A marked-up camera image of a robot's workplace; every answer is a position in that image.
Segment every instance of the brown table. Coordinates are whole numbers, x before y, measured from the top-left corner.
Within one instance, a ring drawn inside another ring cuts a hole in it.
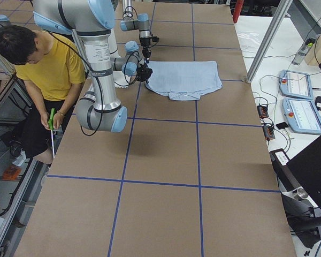
[[[117,89],[121,133],[87,137],[73,116],[15,256],[295,256],[229,7],[133,6],[160,38],[152,60],[216,61],[223,88]],[[115,33],[121,55],[139,41]]]

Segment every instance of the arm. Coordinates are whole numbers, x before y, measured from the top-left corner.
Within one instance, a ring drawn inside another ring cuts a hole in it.
[[[62,107],[58,110],[59,112],[54,115],[53,125],[55,129],[58,129],[63,122],[64,116],[62,114],[66,114],[70,107],[73,106],[76,100],[79,98],[82,91],[82,86],[83,83],[71,84],[68,96],[66,97]]]
[[[24,84],[26,86],[27,93],[31,97],[33,103],[35,104],[39,114],[41,115],[41,123],[48,130],[49,124],[49,113],[44,104],[44,98],[41,90],[30,80],[24,80]]]

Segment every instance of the man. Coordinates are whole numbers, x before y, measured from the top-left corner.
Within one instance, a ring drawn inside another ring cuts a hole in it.
[[[53,161],[47,144],[49,113],[52,108],[57,110],[53,125],[55,129],[62,125],[64,131],[85,81],[81,59],[59,40],[75,48],[61,35],[16,25],[0,28],[0,54],[15,65],[34,103],[25,122],[22,148],[26,158],[49,166]]]

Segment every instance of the red tube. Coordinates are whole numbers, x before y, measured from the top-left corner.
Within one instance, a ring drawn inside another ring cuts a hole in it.
[[[238,21],[239,15],[242,10],[242,6],[244,5],[244,0],[237,0],[235,4],[235,9],[233,12],[233,22],[236,23]]]

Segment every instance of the green handle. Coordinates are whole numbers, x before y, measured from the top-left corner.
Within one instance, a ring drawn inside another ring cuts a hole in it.
[[[50,118],[49,118],[49,121],[48,121],[49,129],[51,129],[51,130],[54,130],[54,127],[53,127],[53,125],[54,125],[54,119],[53,119],[54,115],[55,115],[55,108],[52,108],[51,109],[51,113],[50,113]]]

